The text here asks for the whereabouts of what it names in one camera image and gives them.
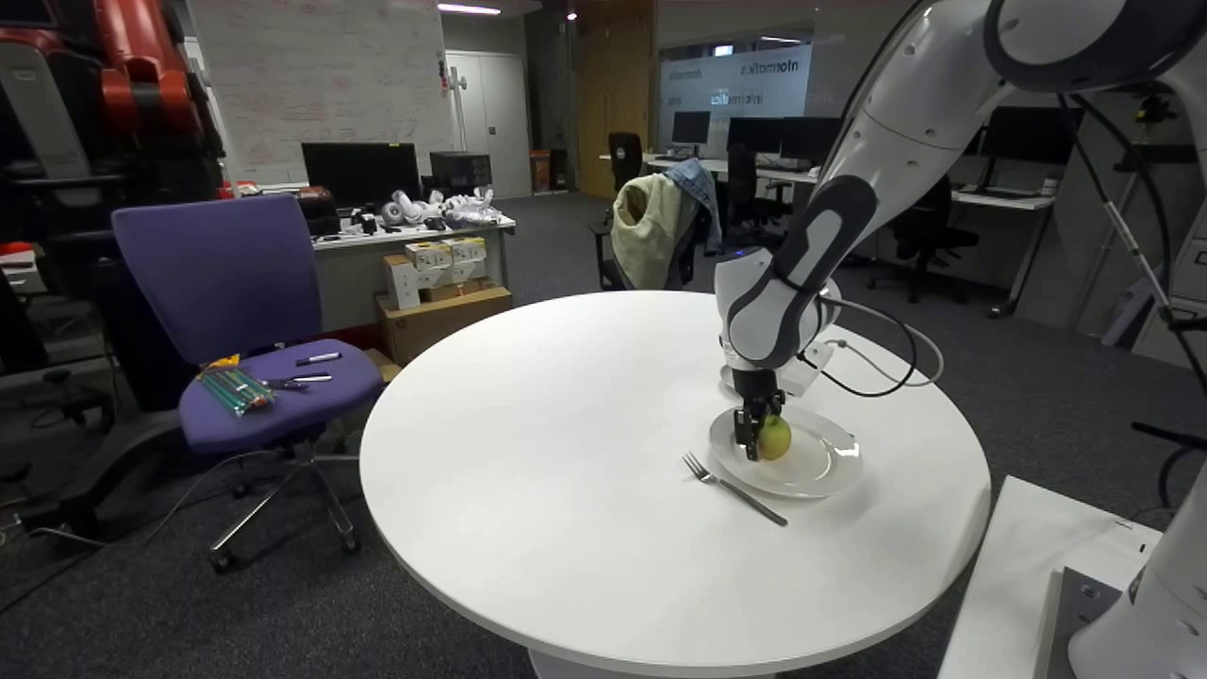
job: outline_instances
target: purple chair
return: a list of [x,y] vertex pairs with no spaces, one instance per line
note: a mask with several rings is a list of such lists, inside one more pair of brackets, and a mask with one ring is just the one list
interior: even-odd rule
[[347,551],[359,551],[359,528],[344,512],[320,462],[354,456],[293,460],[297,441],[312,441],[334,420],[359,411],[383,391],[376,366],[350,344],[317,341],[320,300],[306,216],[293,195],[272,201],[212,201],[158,205],[115,210],[121,260],[149,295],[161,333],[180,358],[208,366],[223,353],[246,353],[241,371],[262,382],[297,373],[329,373],[334,382],[306,391],[276,390],[268,411],[233,420],[214,396],[194,382],[176,415],[198,456],[231,456],[248,447],[283,447],[287,475],[231,532],[212,544],[212,564],[238,564],[231,539],[248,528],[283,481],[302,471],[320,481],[334,503],[334,525]]

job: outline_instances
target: gray carpet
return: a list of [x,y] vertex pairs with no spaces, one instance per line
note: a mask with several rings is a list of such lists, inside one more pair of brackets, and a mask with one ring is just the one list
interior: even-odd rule
[[[537,195],[507,210],[520,221],[510,240],[518,300],[598,290],[589,226],[601,221],[604,201]],[[1202,396],[1189,373],[1023,322],[990,322],[984,300],[909,304],[901,285],[867,290],[863,281],[867,271],[843,271],[849,298],[901,312],[948,348],[942,390],[982,432],[996,481],[1023,475],[1146,525],[1165,522],[1156,512],[1156,480],[1171,446],[1133,432],[1130,421],[1196,430]],[[901,348],[892,328],[853,312],[844,325]],[[53,488],[71,456],[95,446],[71,426],[31,432],[23,421],[23,415],[0,415],[0,460],[42,460],[36,488]],[[130,512],[150,525],[180,481],[131,493],[141,505]],[[228,481],[223,471],[208,475],[199,498],[156,544],[141,528],[3,610],[0,676],[532,676],[518,644],[419,591],[385,544],[341,554],[310,493],[287,498],[276,522],[248,535],[265,545],[248,569],[214,576],[204,544],[253,503],[233,503]],[[47,539],[0,544],[0,597],[71,561],[71,551],[50,551]],[[935,676],[957,591],[961,586],[894,642],[791,676]]]

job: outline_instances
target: round white table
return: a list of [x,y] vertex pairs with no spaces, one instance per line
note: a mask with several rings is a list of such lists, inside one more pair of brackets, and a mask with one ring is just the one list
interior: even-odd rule
[[[584,295],[479,322],[376,400],[363,488],[398,558],[539,676],[774,676],[867,649],[928,610],[982,544],[990,469],[938,390],[814,406],[863,441],[828,503],[776,528],[683,469],[721,390],[708,295]],[[844,334],[886,371],[872,341]],[[884,390],[837,352],[832,373]]]

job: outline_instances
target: white plate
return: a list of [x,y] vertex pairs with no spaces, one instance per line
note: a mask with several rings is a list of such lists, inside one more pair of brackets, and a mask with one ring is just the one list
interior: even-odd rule
[[708,456],[736,481],[776,498],[832,498],[849,488],[863,469],[859,439],[814,411],[785,411],[791,421],[791,447],[780,460],[747,460],[731,441],[731,411],[708,426]]

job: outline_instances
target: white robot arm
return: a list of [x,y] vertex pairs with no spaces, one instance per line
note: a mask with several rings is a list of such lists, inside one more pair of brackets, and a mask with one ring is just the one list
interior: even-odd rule
[[[780,415],[774,371],[832,322],[832,271],[918,205],[1013,92],[1171,83],[1207,157],[1207,0],[935,0],[894,37],[804,216],[776,253],[717,269],[745,406],[736,446]],[[1207,471],[1136,586],[1070,644],[1087,679],[1207,676]]]

